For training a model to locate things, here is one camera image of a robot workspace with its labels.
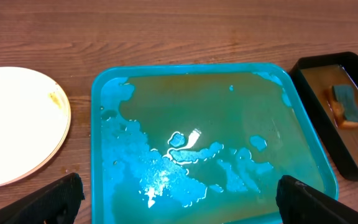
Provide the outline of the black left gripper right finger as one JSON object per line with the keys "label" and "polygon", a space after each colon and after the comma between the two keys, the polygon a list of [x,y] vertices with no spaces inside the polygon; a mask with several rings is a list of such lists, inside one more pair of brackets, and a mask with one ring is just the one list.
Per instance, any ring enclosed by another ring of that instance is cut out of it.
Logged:
{"label": "black left gripper right finger", "polygon": [[283,224],[358,224],[358,212],[284,175],[278,181],[276,203]]}

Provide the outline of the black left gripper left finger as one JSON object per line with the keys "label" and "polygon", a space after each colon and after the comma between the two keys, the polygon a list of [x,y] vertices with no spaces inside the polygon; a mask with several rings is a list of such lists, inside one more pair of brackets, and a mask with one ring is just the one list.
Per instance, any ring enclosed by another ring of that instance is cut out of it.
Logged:
{"label": "black left gripper left finger", "polygon": [[81,177],[71,173],[0,209],[0,224],[73,224],[84,199]]}

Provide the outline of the green and orange sponge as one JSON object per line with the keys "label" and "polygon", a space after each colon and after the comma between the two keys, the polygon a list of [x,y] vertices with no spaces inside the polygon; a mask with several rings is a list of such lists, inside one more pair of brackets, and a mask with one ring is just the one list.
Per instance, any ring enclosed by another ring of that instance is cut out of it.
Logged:
{"label": "green and orange sponge", "polygon": [[324,91],[337,127],[358,127],[358,107],[351,85],[333,85]]}

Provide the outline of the white plate with sauce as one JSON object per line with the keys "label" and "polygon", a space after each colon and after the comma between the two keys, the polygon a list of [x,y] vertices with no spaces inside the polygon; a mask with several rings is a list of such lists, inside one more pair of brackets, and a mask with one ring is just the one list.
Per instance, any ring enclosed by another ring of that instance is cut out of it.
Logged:
{"label": "white plate with sauce", "polygon": [[68,97],[55,80],[29,68],[0,67],[0,186],[44,166],[70,123]]}

